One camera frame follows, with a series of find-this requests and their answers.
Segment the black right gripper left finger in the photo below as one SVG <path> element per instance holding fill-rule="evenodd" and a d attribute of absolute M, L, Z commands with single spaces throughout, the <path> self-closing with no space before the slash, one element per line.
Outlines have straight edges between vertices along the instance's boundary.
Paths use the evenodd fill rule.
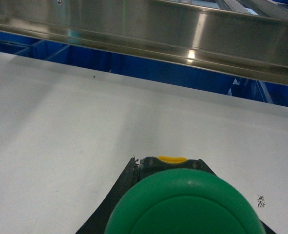
<path fill-rule="evenodd" d="M 103 234 L 108 220 L 123 195 L 138 182 L 138 165 L 131 158 L 117 181 L 89 219 L 77 230 L 78 234 Z"/>

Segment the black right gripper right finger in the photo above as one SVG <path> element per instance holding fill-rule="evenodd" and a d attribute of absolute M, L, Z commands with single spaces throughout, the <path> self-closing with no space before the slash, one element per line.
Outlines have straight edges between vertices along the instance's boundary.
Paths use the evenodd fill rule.
<path fill-rule="evenodd" d="M 273 234 L 249 202 L 199 159 L 199 221 L 206 234 Z"/>

